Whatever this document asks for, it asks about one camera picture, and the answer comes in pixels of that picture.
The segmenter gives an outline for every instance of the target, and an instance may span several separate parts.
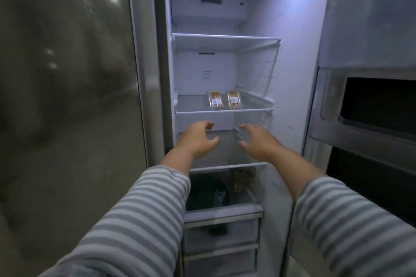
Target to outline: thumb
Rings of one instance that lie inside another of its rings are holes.
[[[220,143],[220,137],[215,137],[213,140],[208,140],[209,151],[215,149]]]
[[[248,143],[242,140],[240,140],[238,143],[240,144],[241,148],[243,148],[243,150],[248,153],[248,148],[249,148]]]

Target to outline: person's left arm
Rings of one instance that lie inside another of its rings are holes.
[[[208,121],[192,124],[158,166],[138,181],[77,247],[42,277],[171,277],[184,229],[189,172],[219,142]]]

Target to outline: gray and white striped shirt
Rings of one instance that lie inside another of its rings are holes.
[[[146,170],[77,247],[42,277],[171,277],[184,229],[189,178]],[[416,276],[416,229],[321,177],[295,209],[335,276]]]

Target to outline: white label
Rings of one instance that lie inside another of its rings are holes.
[[[211,71],[202,72],[202,81],[211,81]]]

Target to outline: black opening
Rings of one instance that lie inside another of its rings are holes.
[[[332,148],[327,174],[416,227],[416,175]]]
[[[221,5],[223,3],[222,0],[201,0],[203,3],[215,3],[217,5]]]
[[[348,78],[341,117],[416,135],[416,81]]]

